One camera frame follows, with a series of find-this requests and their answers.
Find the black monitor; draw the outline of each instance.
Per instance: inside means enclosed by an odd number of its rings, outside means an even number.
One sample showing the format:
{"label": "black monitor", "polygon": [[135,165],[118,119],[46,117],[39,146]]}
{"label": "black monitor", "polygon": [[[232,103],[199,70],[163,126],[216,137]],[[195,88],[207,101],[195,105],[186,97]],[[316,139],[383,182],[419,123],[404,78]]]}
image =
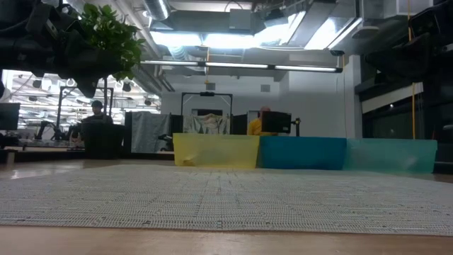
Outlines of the black monitor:
{"label": "black monitor", "polygon": [[0,103],[0,130],[17,130],[19,103]]}
{"label": "black monitor", "polygon": [[262,132],[291,133],[291,114],[263,112]]}

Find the textured mat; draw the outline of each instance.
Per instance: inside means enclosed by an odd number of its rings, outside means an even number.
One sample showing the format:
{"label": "textured mat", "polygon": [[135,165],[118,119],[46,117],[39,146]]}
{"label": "textured mat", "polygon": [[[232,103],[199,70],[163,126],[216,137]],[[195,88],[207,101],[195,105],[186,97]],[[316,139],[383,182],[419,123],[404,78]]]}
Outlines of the textured mat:
{"label": "textured mat", "polygon": [[453,236],[453,184],[121,165],[0,181],[0,224]]}

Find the hanging plant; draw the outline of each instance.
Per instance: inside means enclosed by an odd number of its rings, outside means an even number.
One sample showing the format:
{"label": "hanging plant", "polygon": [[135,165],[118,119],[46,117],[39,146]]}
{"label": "hanging plant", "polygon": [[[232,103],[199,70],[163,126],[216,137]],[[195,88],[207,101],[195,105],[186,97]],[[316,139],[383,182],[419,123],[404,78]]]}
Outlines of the hanging plant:
{"label": "hanging plant", "polygon": [[96,7],[93,4],[85,4],[81,24],[92,46],[120,56],[123,70],[113,74],[113,77],[117,81],[133,79],[131,68],[140,64],[142,56],[140,46],[145,42],[143,39],[136,39],[139,29],[136,26],[127,25],[125,19],[119,21],[116,11],[113,11],[109,5]]}

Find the teal plastic bin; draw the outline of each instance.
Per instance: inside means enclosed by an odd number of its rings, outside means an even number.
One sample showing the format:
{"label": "teal plastic bin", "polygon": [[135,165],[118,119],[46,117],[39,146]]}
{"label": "teal plastic bin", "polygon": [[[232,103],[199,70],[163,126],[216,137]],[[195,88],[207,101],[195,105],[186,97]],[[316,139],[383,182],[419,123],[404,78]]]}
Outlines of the teal plastic bin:
{"label": "teal plastic bin", "polygon": [[348,139],[344,170],[430,174],[437,141]]}
{"label": "teal plastic bin", "polygon": [[346,139],[261,137],[258,166],[266,169],[341,170]]}

